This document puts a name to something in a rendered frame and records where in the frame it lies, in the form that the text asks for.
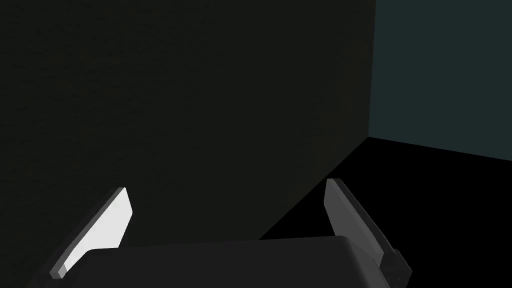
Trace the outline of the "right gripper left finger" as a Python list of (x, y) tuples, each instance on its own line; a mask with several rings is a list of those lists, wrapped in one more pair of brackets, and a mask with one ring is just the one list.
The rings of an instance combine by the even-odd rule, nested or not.
[(133, 215), (131, 202), (125, 187), (117, 187), (101, 200), (98, 208), (87, 215), (84, 224), (71, 234), (70, 242), (52, 262), (49, 275), (63, 279), (65, 274), (82, 256), (97, 249), (118, 248)]

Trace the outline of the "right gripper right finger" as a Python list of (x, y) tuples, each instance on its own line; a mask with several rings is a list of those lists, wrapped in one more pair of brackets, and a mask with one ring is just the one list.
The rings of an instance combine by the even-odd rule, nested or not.
[(347, 240), (365, 282), (408, 282), (412, 269), (340, 178), (328, 178), (323, 205), (336, 236)]

